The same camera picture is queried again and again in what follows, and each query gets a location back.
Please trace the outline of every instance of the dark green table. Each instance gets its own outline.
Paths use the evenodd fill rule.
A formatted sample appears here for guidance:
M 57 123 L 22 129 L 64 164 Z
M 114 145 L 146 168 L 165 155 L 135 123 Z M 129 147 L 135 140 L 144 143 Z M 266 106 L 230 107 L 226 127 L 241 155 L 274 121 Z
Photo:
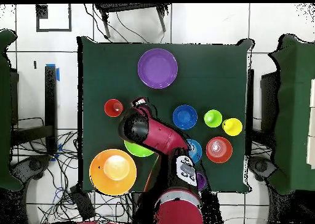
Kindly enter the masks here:
M 315 78 L 315 44 L 286 34 L 270 54 L 279 70 L 279 114 L 274 128 L 274 162 L 279 170 L 269 178 L 280 194 L 315 191 L 315 170 L 306 163 L 311 80 Z
M 94 190 L 89 179 L 89 166 L 99 152 L 109 148 L 127 151 L 118 135 L 119 117 L 110 118 L 105 114 L 105 102 L 116 98 L 124 108 L 129 108 L 131 100 L 139 96 L 148 97 L 156 106 L 159 119 L 169 124 L 173 124 L 172 113 L 178 105 L 193 106 L 198 120 L 185 132 L 203 148 L 202 163 L 211 189 L 249 191 L 243 183 L 245 131 L 237 137 L 229 137 L 221 126 L 207 127 L 203 116 L 209 109 L 216 109 L 222 113 L 223 119 L 238 118 L 245 125 L 246 60 L 247 51 L 252 46 L 250 39 L 238 45 L 197 45 L 94 43 L 81 37 L 78 44 L 79 61 L 82 58 L 79 73 L 83 73 L 84 191 Z M 178 63 L 176 80 L 159 90 L 146 86 L 137 72 L 142 54 L 156 47 L 171 52 Z M 224 164 L 215 164 L 205 155 L 207 142 L 216 136 L 226 137 L 233 146 L 233 154 Z M 157 156 L 132 157 L 137 165 L 137 179 L 131 191 L 143 191 Z

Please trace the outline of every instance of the purple plate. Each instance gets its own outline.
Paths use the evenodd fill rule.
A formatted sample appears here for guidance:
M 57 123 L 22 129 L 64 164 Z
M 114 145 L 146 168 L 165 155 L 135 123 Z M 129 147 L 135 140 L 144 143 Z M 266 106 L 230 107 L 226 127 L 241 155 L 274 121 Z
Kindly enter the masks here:
M 176 78 L 176 59 L 165 49 L 150 49 L 139 59 L 138 74 L 142 82 L 148 87 L 165 88 Z

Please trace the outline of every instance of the white tiled floor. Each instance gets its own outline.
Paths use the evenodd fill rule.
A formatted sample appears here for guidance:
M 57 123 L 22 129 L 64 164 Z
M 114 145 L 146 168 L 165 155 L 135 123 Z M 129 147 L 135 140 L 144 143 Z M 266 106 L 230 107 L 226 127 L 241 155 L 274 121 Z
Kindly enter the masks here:
M 98 10 L 86 4 L 87 11 L 94 15 L 98 28 L 105 34 Z M 315 40 L 314 7 L 311 4 L 173 4 L 165 15 L 166 32 L 162 43 L 202 43 L 235 44 L 240 39 L 255 40 L 252 54 L 252 68 L 255 70 L 253 115 L 261 118 L 260 78 L 263 74 L 276 70 L 268 52 L 276 50 L 279 37 L 284 33 L 294 33 L 305 41 Z M 40 28 L 67 28 L 68 5 L 48 5 L 48 20 L 40 20 Z M 20 73 L 19 117 L 44 117 L 44 66 L 56 64 L 60 69 L 57 83 L 58 133 L 76 130 L 78 105 L 78 64 L 76 36 L 88 36 L 97 42 L 107 42 L 93 18 L 86 13 L 83 4 L 72 4 L 72 32 L 36 32 L 35 5 L 0 5 L 0 29 L 7 28 L 17 33 L 17 53 L 15 43 L 9 46 L 7 56 L 13 68 Z M 158 13 L 155 8 L 139 9 L 118 13 L 120 21 L 129 29 L 140 34 L 145 40 L 160 43 L 163 36 Z M 135 33 L 125 28 L 115 13 L 110 13 L 109 24 L 129 42 L 144 42 Z M 113 42 L 125 40 L 109 27 Z M 254 128 L 260 128 L 260 121 L 254 120 Z M 67 145 L 73 150 L 72 143 Z M 60 169 L 56 162 L 50 162 L 49 169 L 55 182 L 60 186 Z M 77 169 L 67 169 L 70 186 L 78 180 Z M 268 190 L 264 183 L 254 179 L 248 172 L 251 192 L 247 194 L 218 193 L 220 210 L 225 224 L 265 224 L 268 218 Z M 38 181 L 32 180 L 28 187 L 27 209 L 30 224 L 39 224 L 43 210 L 50 207 L 55 196 L 52 177 L 48 171 Z M 98 214 L 113 214 L 109 204 L 119 198 L 102 197 L 94 192 L 92 202 Z M 126 214 L 119 220 L 126 221 Z

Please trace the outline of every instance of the red cup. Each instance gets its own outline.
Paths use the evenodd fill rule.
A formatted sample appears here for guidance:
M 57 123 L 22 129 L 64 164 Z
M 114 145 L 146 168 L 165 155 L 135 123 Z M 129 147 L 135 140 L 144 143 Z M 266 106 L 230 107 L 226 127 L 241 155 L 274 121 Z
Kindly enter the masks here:
M 232 144 L 224 137 L 214 137 L 211 139 L 206 148 L 207 157 L 217 164 L 226 162 L 232 155 Z
M 105 113 L 111 118 L 119 116 L 123 109 L 122 103 L 116 99 L 109 99 L 105 103 Z

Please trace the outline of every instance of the plate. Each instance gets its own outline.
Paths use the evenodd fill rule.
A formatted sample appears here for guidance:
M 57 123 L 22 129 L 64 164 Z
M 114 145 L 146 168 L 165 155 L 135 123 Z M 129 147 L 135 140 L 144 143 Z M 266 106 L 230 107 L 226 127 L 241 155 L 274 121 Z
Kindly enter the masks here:
M 138 75 L 148 87 L 168 87 L 177 75 L 176 59 L 165 49 L 150 49 L 139 59 Z
M 182 130 L 188 130 L 197 123 L 197 112 L 190 105 L 180 105 L 173 112 L 173 123 Z

